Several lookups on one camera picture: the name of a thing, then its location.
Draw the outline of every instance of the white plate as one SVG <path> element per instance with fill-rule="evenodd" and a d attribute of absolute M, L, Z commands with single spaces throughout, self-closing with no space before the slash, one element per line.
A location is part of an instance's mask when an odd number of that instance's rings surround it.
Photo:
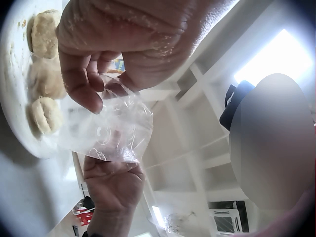
<path fill-rule="evenodd" d="M 27 75 L 32 63 L 27 31 L 31 19 L 40 12 L 56 9 L 62 12 L 62 0 L 15 1 L 1 32 L 0 102 L 8 124 L 20 143 L 34 156 L 47 159 L 58 152 L 44 137 L 36 138 L 27 116 Z"/>

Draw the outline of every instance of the black object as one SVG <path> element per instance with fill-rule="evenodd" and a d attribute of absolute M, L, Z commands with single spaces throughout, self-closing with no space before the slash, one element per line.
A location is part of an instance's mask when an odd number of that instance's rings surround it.
<path fill-rule="evenodd" d="M 87 232 L 84 232 L 82 237 L 102 237 L 102 236 L 98 234 L 93 234 L 92 236 L 89 236 Z"/>
<path fill-rule="evenodd" d="M 245 201 L 208 202 L 208 205 L 209 209 L 233 209 L 234 202 L 236 202 L 237 210 L 239 212 L 242 232 L 247 233 L 249 232 L 249 225 Z"/>
<path fill-rule="evenodd" d="M 230 85 L 225 97 L 225 110 L 219 118 L 220 124 L 223 125 L 228 131 L 230 131 L 230 126 L 238 105 L 242 99 L 254 88 L 255 86 L 247 81 L 240 82 L 237 87 Z"/>
<path fill-rule="evenodd" d="M 89 196 L 85 196 L 82 205 L 89 209 L 94 208 L 94 202 L 92 201 L 92 199 Z"/>
<path fill-rule="evenodd" d="M 78 226 L 72 226 L 72 229 L 74 230 L 75 236 L 79 237 Z"/>

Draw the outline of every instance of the wrist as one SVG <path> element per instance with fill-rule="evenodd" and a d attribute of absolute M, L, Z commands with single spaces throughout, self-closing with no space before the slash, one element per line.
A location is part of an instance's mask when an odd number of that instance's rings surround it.
<path fill-rule="evenodd" d="M 102 237 L 126 237 L 131 227 L 134 212 L 135 208 L 111 212 L 96 208 L 87 233 L 89 236 L 98 234 Z"/>

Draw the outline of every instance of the fingernail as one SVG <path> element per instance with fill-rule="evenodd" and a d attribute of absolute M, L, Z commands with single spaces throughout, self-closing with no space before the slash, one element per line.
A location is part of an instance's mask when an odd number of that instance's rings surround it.
<path fill-rule="evenodd" d="M 102 111 L 102 110 L 97 111 L 97 112 L 92 112 L 92 113 L 94 113 L 94 114 L 100 114 L 100 113 L 101 113 L 101 111 Z"/>

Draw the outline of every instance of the palm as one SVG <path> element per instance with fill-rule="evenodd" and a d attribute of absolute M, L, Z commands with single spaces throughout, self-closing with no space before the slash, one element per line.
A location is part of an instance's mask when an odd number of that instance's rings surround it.
<path fill-rule="evenodd" d="M 107 212 L 135 207 L 143 190 L 144 174 L 140 166 L 133 163 L 86 156 L 84 178 L 95 207 Z"/>

